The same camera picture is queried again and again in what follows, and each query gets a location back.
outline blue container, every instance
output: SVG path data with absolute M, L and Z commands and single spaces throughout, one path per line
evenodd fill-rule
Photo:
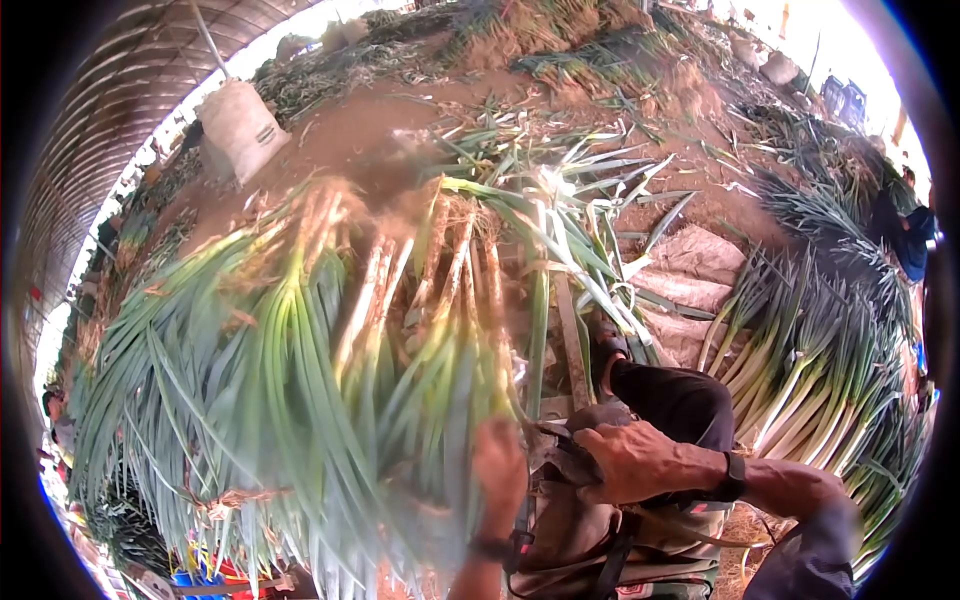
M 199 573 L 194 573 L 193 577 L 184 570 L 179 570 L 172 575 L 174 585 L 181 588 L 192 588 L 194 586 L 222 586 L 224 576 L 217 574 L 212 580 L 206 579 L 206 565 L 202 564 Z M 187 600 L 228 600 L 225 595 L 216 596 L 183 596 Z
M 913 351 L 917 355 L 917 371 L 920 372 L 921 377 L 926 377 L 926 351 L 924 349 L 924 343 L 917 342 L 913 347 Z

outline black wristband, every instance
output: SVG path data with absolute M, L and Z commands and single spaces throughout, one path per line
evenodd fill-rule
M 474 538 L 467 545 L 467 551 L 470 556 L 490 561 L 491 563 L 502 564 L 503 571 L 507 573 L 507 575 L 513 575 L 519 567 L 520 555 L 523 554 L 523 546 L 533 542 L 534 535 L 532 533 L 515 529 L 506 540 Z
M 742 456 L 729 451 L 724 452 L 724 456 L 727 457 L 727 476 L 713 491 L 712 499 L 717 502 L 734 502 L 747 490 L 745 481 L 747 467 Z
M 474 538 L 468 544 L 467 550 L 473 557 L 491 563 L 505 564 L 514 555 L 514 543 L 512 540 L 484 540 L 482 538 Z

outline foot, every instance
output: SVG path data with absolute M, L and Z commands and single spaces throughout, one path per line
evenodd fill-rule
M 613 396 L 610 374 L 618 360 L 630 360 L 627 341 L 620 335 L 616 325 L 594 313 L 590 320 L 590 365 L 594 392 L 598 396 Z

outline sky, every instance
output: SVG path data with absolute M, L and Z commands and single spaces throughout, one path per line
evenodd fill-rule
M 698 0 L 699 8 L 707 6 L 707 0 Z M 232 77 L 249 79 L 253 72 L 264 60 L 271 59 L 276 54 L 276 45 L 280 38 L 287 34 L 304 36 L 319 36 L 330 20 L 336 20 L 338 14 L 344 20 L 359 16 L 363 12 L 375 8 L 393 9 L 406 4 L 406 0 L 375 0 L 351 1 L 332 0 L 311 7 L 291 19 L 280 23 L 266 35 L 254 40 L 243 50 L 240 50 L 227 62 L 227 69 Z M 780 22 L 782 21 L 783 2 L 780 0 L 714 0 L 714 11 L 718 16 L 726 16 L 732 4 L 741 15 L 741 22 L 745 22 L 742 14 L 749 9 L 756 15 L 755 24 L 749 24 L 754 33 L 774 49 L 781 50 L 794 60 L 804 71 L 810 73 L 811 83 L 819 90 L 820 85 L 832 73 L 841 82 L 846 83 L 853 78 L 856 84 L 867 95 L 867 134 L 883 133 L 887 142 L 887 153 L 898 168 L 907 162 L 917 173 L 917 196 L 925 202 L 929 192 L 929 168 L 924 159 L 920 140 L 912 125 L 907 125 L 903 133 L 899 148 L 890 143 L 889 135 L 897 119 L 900 109 L 900 96 L 894 87 L 882 60 L 876 54 L 873 43 L 864 33 L 856 21 L 847 14 L 839 0 L 804 0 L 790 6 L 790 17 L 787 21 L 786 40 L 779 38 Z M 810 64 L 817 47 L 817 36 L 820 35 L 820 51 L 817 55 L 816 66 L 810 72 Z M 203 81 L 192 91 L 180 106 L 174 108 L 170 115 L 160 123 L 154 131 L 165 148 L 176 135 L 178 129 L 174 124 L 174 116 L 182 115 L 187 123 L 195 118 L 194 108 L 203 101 L 206 94 L 216 90 L 224 80 L 223 73 L 218 69 L 213 75 Z M 121 180 L 128 178 L 135 164 L 149 164 L 154 161 L 154 152 L 148 147 L 150 138 L 144 140 L 143 146 L 136 151 L 130 164 L 118 178 L 113 188 L 105 198 L 104 206 L 97 215 L 90 228 L 96 235 L 100 226 L 110 215 L 120 209 L 120 205 L 113 199 L 114 194 L 126 195 L 132 188 L 126 188 Z M 910 156 L 905 160 L 900 152 L 906 150 Z M 93 240 L 86 238 L 80 255 L 73 269 L 73 275 L 68 284 L 80 280 L 86 271 L 89 258 L 88 250 L 95 247 Z M 47 375 L 57 361 L 60 351 L 62 332 L 70 308 L 62 304 L 49 316 L 40 335 L 40 342 L 36 352 L 36 374 L 34 378 L 37 397 L 42 394 L 42 386 Z

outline hand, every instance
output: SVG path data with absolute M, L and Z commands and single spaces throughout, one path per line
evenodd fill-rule
M 493 418 L 480 423 L 473 447 L 473 474 L 480 482 L 489 516 L 509 521 L 527 493 L 527 459 L 516 423 Z
M 573 441 L 593 456 L 603 473 L 603 484 L 580 489 L 581 498 L 597 504 L 631 504 L 662 493 L 697 489 L 694 482 L 704 462 L 726 462 L 719 452 L 674 442 L 645 420 L 581 429 Z

